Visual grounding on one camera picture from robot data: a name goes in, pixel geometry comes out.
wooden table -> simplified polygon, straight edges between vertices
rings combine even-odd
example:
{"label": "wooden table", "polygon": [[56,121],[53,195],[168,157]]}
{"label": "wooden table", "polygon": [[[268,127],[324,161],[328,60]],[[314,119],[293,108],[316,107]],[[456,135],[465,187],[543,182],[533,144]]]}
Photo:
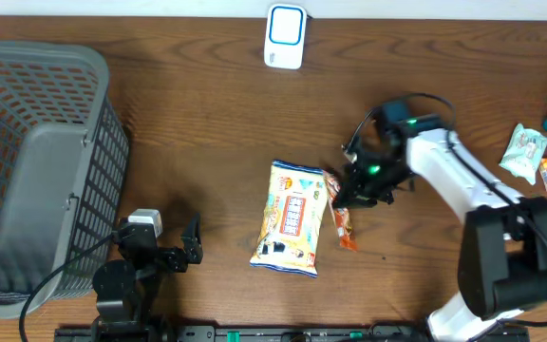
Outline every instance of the wooden table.
{"label": "wooden table", "polygon": [[[109,96],[133,138],[120,215],[158,208],[162,245],[203,218],[204,259],[171,277],[157,309],[220,325],[365,324],[419,319],[457,291],[462,227],[417,180],[391,206],[353,211],[360,252],[342,250],[325,213],[319,277],[249,266],[273,159],[344,161],[340,144],[367,108],[406,91],[459,109],[463,142],[527,196],[545,193],[497,166],[517,123],[547,115],[547,23],[312,20],[297,71],[265,67],[265,20],[0,17],[0,39],[80,44],[111,71]],[[428,101],[421,112],[442,108]],[[95,296],[52,301],[28,318],[31,341],[88,324]],[[547,305],[526,317],[547,319]],[[547,329],[532,330],[533,341]],[[0,320],[0,340],[17,321]]]}

basket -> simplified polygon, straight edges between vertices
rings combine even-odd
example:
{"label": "basket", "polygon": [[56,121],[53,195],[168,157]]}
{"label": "basket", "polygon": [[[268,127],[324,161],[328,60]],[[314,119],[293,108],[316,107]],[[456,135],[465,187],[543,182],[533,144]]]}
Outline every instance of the basket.
{"label": "basket", "polygon": [[[128,140],[106,98],[108,69],[76,46],[0,42],[0,318],[66,260],[111,233]],[[90,292],[104,245],[31,302]]]}

red snack wrapper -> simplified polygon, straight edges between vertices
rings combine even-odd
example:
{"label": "red snack wrapper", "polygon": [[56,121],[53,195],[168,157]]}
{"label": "red snack wrapper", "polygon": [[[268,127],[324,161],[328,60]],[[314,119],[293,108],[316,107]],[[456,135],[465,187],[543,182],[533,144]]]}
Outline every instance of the red snack wrapper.
{"label": "red snack wrapper", "polygon": [[345,249],[358,252],[358,244],[353,235],[353,228],[349,222],[349,210],[346,208],[334,209],[332,203],[339,193],[341,185],[337,178],[328,172],[324,172],[324,183],[327,185],[327,193],[329,194],[329,208],[332,213],[337,235],[339,236],[339,245]]}

white wall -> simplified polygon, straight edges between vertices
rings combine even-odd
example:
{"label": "white wall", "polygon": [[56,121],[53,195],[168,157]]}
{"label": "white wall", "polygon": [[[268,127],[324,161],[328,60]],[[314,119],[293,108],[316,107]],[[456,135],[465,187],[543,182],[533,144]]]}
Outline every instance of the white wall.
{"label": "white wall", "polygon": [[[265,17],[270,0],[0,0],[0,14]],[[547,20],[547,0],[292,0],[314,18]]]}

green connector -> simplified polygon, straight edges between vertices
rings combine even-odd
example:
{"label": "green connector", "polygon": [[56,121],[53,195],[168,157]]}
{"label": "green connector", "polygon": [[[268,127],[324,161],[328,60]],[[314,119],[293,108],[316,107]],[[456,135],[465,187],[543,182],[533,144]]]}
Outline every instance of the green connector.
{"label": "green connector", "polygon": [[227,332],[227,342],[239,342],[239,332]]}

